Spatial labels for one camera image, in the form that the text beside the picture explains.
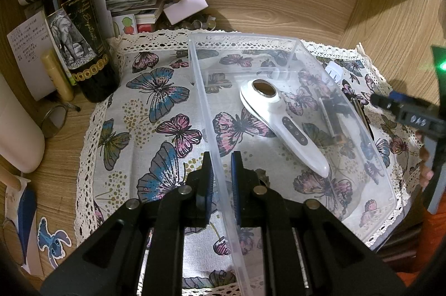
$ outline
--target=elephant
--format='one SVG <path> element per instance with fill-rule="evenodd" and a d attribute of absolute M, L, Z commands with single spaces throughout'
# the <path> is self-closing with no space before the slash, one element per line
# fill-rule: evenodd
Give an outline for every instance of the elephant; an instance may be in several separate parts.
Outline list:
<path fill-rule="evenodd" d="M 65 16 L 58 14 L 51 23 L 51 32 L 53 34 L 54 41 L 62 51 L 62 55 L 65 61 L 69 61 L 68 54 L 76 62 L 78 57 L 73 47 L 73 43 L 78 43 L 82 46 L 83 55 L 87 55 L 90 47 L 80 32 L 76 29 L 73 23 Z"/>

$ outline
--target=stitch sticker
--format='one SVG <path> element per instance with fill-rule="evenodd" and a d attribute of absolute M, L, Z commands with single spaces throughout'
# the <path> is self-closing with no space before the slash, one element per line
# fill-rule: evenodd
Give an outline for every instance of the stitch sticker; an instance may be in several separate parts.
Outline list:
<path fill-rule="evenodd" d="M 37 242 L 41 251 L 48 248 L 48 259 L 54 269 L 57 267 L 56 260 L 65 257 L 62 242 L 68 247 L 71 247 L 71 239 L 63 229 L 58 229 L 54 234 L 50 234 L 48 231 L 48 221 L 45 217 L 42 217 L 39 222 Z"/>

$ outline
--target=orange clothing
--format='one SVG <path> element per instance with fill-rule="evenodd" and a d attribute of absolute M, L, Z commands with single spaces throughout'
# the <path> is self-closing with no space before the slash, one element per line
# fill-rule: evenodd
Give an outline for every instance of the orange clothing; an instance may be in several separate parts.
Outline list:
<path fill-rule="evenodd" d="M 416 250 L 415 260 L 412 264 L 412 273 L 398 272 L 398 276 L 409 286 L 418 276 L 422 268 L 429 263 L 446 234 L 446 193 L 443 194 L 438 211 L 430 214 L 424 210 L 423 226 L 420 233 L 420 243 Z"/>

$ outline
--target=white massager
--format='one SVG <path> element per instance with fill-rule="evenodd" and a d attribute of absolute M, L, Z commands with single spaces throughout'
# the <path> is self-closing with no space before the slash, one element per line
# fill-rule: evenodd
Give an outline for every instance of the white massager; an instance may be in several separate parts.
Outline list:
<path fill-rule="evenodd" d="M 245 108 L 264 122 L 307 167 L 326 178 L 330 168 L 316 144 L 288 116 L 286 103 L 268 81 L 252 80 L 240 87 Z"/>

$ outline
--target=handwritten note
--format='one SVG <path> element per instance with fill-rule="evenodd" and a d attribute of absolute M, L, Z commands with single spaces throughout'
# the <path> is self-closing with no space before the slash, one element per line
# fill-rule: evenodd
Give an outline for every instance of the handwritten note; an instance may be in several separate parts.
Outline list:
<path fill-rule="evenodd" d="M 38 101 L 52 93 L 55 87 L 40 61 L 40 56 L 53 48 L 43 11 L 23 22 L 7 37 L 19 70 L 34 99 Z"/>

